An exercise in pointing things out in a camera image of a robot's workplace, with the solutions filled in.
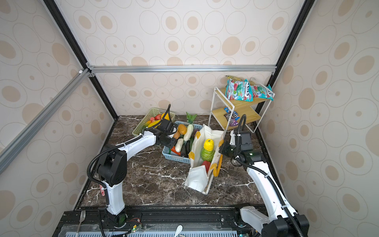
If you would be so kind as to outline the white toy radish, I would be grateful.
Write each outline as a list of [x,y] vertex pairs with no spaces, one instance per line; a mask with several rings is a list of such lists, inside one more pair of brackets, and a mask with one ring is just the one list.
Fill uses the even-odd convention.
[[194,126],[193,126],[193,122],[194,120],[196,119],[197,117],[197,114],[189,114],[188,112],[186,112],[187,114],[187,122],[188,122],[188,126],[187,126],[187,131],[186,133],[184,134],[184,141],[187,142],[188,140],[190,140],[191,138],[191,135],[193,133],[193,130],[194,130]]

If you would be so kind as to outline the dark toy eggplant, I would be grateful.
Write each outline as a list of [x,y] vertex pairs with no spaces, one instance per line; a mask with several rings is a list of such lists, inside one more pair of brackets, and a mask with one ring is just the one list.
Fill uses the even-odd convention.
[[190,141],[187,141],[183,144],[180,154],[184,158],[188,158],[190,153]]

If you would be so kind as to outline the yellow toy bell pepper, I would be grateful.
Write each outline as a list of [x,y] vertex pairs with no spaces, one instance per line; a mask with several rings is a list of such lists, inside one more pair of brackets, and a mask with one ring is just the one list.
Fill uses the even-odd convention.
[[206,151],[213,151],[214,150],[214,140],[212,139],[207,139],[205,140],[204,144],[203,144],[203,149],[205,149]]

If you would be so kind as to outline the white grocery bag yellow handles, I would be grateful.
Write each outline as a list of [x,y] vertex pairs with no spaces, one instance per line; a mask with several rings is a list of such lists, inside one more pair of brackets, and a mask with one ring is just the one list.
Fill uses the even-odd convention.
[[203,194],[208,194],[213,178],[219,175],[223,155],[225,132],[204,125],[196,132],[189,152],[190,169],[184,185]]

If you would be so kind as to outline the green toy cabbage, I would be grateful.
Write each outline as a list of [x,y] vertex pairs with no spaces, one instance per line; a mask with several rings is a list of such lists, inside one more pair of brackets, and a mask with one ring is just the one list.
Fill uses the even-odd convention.
[[214,150],[208,151],[205,148],[203,148],[201,150],[200,157],[202,158],[203,161],[207,161],[211,163],[213,160],[214,154],[215,154]]

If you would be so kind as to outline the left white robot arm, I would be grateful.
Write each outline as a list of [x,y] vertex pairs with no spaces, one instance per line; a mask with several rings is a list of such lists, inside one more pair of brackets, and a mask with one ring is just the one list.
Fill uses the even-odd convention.
[[125,208],[122,183],[127,175],[127,162],[136,154],[153,145],[173,148],[177,139],[174,134],[178,126],[172,121],[170,105],[158,124],[146,128],[142,134],[126,142],[110,146],[101,151],[89,163],[87,177],[103,187],[106,210],[112,216],[120,215]]

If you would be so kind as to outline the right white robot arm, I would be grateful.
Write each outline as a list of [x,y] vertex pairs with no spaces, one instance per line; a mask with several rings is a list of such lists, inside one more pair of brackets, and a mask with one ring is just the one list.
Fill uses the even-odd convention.
[[242,115],[231,140],[221,146],[221,154],[231,159],[236,167],[243,167],[256,184],[267,213],[253,206],[239,210],[237,225],[249,225],[262,237],[306,237],[309,221],[288,202],[274,180],[262,152],[253,149],[250,132],[244,128],[247,116]]

